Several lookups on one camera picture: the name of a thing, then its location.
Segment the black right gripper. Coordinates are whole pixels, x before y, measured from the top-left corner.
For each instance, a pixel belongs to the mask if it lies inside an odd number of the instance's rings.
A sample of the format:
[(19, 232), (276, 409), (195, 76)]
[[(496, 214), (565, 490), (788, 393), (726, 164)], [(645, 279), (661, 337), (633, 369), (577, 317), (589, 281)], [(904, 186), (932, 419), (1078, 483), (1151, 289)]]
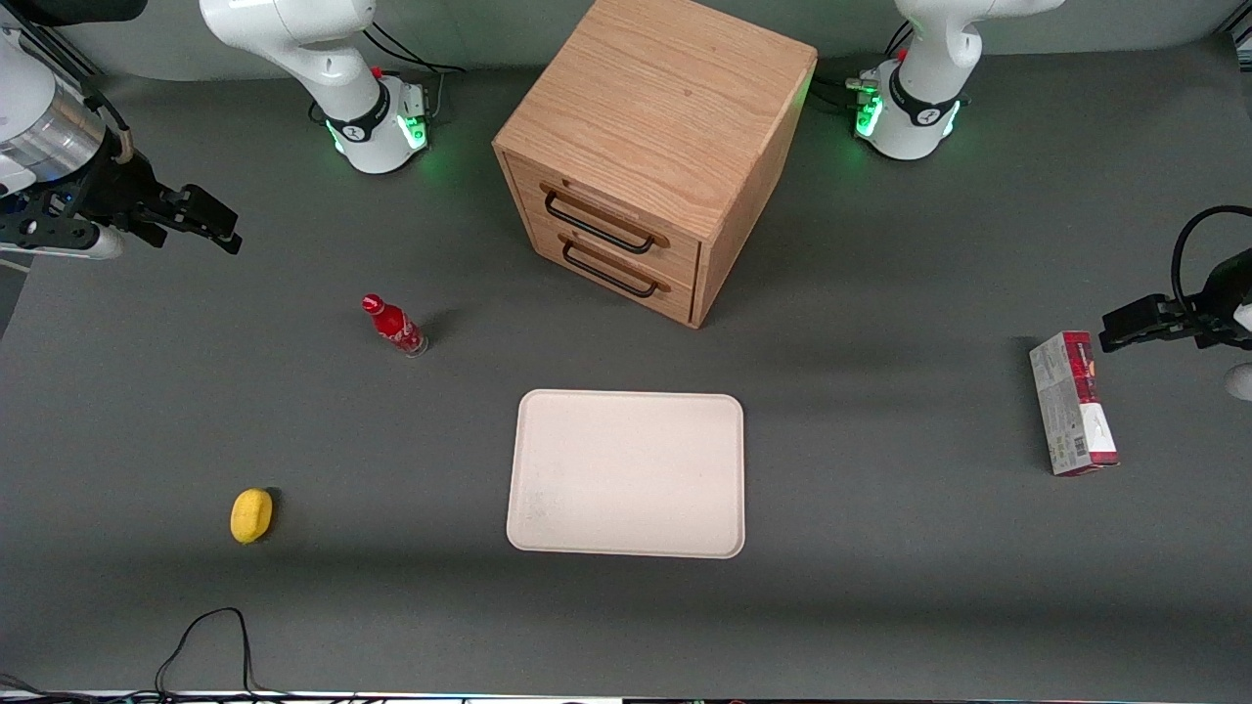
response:
[(130, 233), (162, 248), (179, 225), (232, 256), (243, 246), (235, 232), (238, 215), (229, 205), (198, 185), (168, 188), (141, 155), (125, 163), (95, 157), (58, 180), (58, 195), (68, 205), (58, 246), (121, 246), (121, 237)]

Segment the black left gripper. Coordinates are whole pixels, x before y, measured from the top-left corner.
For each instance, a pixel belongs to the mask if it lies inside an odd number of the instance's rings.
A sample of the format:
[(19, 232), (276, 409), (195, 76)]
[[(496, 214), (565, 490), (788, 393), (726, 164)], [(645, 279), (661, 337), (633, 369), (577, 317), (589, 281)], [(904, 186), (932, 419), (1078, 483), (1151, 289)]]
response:
[(1199, 321), (1168, 294), (1147, 294), (1101, 317), (1101, 351), (1111, 355), (1151, 339), (1187, 339), (1199, 334), (1199, 348), (1229, 346), (1251, 349), (1251, 249), (1213, 268), (1199, 292)]

